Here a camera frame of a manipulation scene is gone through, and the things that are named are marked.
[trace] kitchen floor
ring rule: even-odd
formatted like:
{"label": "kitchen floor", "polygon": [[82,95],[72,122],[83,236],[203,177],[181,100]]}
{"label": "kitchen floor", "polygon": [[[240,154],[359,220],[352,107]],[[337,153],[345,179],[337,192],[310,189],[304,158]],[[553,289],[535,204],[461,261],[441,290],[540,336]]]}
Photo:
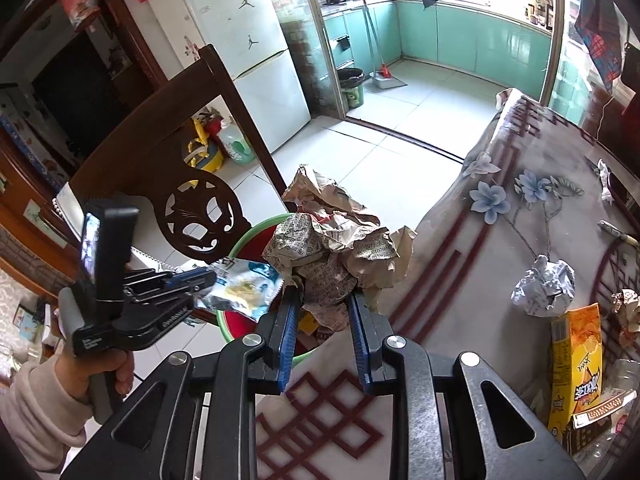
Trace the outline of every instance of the kitchen floor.
{"label": "kitchen floor", "polygon": [[449,68],[403,59],[389,66],[406,86],[364,83],[364,104],[348,116],[386,126],[465,157],[495,115],[497,84]]}
{"label": "kitchen floor", "polygon": [[[397,62],[391,69],[408,85],[380,91],[365,83],[365,104],[354,110],[354,116],[396,128],[464,157],[494,116],[495,93],[501,88],[413,61]],[[414,144],[324,116],[308,123],[273,158],[287,184],[300,164],[309,164],[337,180],[391,230],[404,225],[415,229],[460,172],[458,163]],[[216,175],[233,188],[251,224],[286,212],[257,163],[241,167],[227,160]],[[187,257],[166,241],[151,204],[141,197],[128,200],[140,209],[134,245],[173,266],[183,264]],[[209,213],[215,218],[214,205]],[[198,229],[202,227],[194,227],[191,234],[202,236]],[[136,373],[146,377],[175,350],[200,355],[222,346],[218,327],[183,323],[156,345],[136,352]]]}

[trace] metal bolt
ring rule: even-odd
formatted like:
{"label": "metal bolt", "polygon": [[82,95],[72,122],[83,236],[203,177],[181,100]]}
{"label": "metal bolt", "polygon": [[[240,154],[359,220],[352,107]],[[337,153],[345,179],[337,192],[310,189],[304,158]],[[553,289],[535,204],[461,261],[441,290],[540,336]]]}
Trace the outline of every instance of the metal bolt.
{"label": "metal bolt", "polygon": [[404,348],[406,339],[401,335],[390,335],[386,338],[386,344],[391,346],[391,348]]}
{"label": "metal bolt", "polygon": [[169,364],[180,366],[187,362],[189,356],[185,352],[174,352],[169,356]]}
{"label": "metal bolt", "polygon": [[460,360],[462,364],[467,366],[478,366],[480,364],[480,358],[478,354],[474,354],[473,352],[465,352],[460,356]]}
{"label": "metal bolt", "polygon": [[258,346],[262,338],[258,334],[247,334],[242,338],[242,342],[247,346]]}

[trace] sleeve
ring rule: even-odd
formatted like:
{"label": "sleeve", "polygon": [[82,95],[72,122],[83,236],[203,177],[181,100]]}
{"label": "sleeve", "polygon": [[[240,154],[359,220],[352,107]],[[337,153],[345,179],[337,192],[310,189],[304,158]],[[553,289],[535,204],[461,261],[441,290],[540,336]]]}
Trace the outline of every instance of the sleeve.
{"label": "sleeve", "polygon": [[54,471],[69,447],[86,441],[91,406],[69,396],[56,377],[54,355],[41,365],[26,363],[9,392],[0,398],[0,418],[36,471]]}

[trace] barcode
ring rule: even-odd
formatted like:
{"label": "barcode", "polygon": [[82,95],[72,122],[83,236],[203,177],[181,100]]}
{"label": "barcode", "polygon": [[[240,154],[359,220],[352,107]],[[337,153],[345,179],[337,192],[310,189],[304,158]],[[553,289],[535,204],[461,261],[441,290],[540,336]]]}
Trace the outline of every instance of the barcode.
{"label": "barcode", "polygon": [[569,338],[569,323],[567,318],[561,317],[551,323],[551,342],[557,343]]}

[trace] plaid cloth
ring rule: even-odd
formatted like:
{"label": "plaid cloth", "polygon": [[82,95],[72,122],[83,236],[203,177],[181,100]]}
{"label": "plaid cloth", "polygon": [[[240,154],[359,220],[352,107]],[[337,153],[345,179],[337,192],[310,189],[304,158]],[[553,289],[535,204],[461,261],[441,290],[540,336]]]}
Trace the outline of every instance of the plaid cloth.
{"label": "plaid cloth", "polygon": [[613,2],[582,0],[575,30],[584,41],[607,92],[611,94],[613,81],[622,74],[620,25]]}

